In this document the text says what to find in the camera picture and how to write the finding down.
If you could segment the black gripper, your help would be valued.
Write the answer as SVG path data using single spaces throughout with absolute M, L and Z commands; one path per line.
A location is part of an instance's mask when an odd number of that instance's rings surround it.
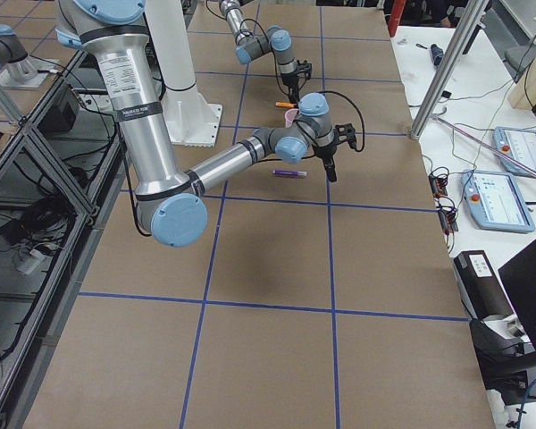
M 335 144 L 315 148 L 315 155 L 322 160 L 326 177 L 329 182 L 336 182 L 338 180 L 336 166 L 333 160 L 336 151 L 337 146 Z
M 300 91 L 298 71 L 294 70 L 291 72 L 282 72 L 281 80 L 287 88 L 287 97 L 289 102 L 292 105 L 294 105 L 295 103 L 299 103 Z

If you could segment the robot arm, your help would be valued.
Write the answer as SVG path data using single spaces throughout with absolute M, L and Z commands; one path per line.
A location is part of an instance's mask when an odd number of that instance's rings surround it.
M 246 18 L 242 7 L 248 1 L 216 1 L 218 13 L 214 12 L 209 1 L 205 7 L 213 16 L 226 21 L 235 41 L 235 54 L 239 62 L 248 65 L 254 60 L 272 54 L 276 82 L 281 92 L 292 105 L 300 99 L 302 85 L 300 79 L 311 79 L 312 64 L 300 62 L 295 55 L 289 32 L 278 25 L 264 29 L 262 25 Z
M 336 180 L 339 128 L 324 95 L 310 93 L 287 128 L 261 128 L 195 167 L 177 164 L 175 143 L 211 143 L 222 107 L 197 91 L 186 22 L 177 1 L 60 1 L 59 41 L 96 58 L 138 177 L 134 213 L 158 242 L 184 247 L 205 231 L 202 196 L 266 156 L 296 164 L 307 152 Z

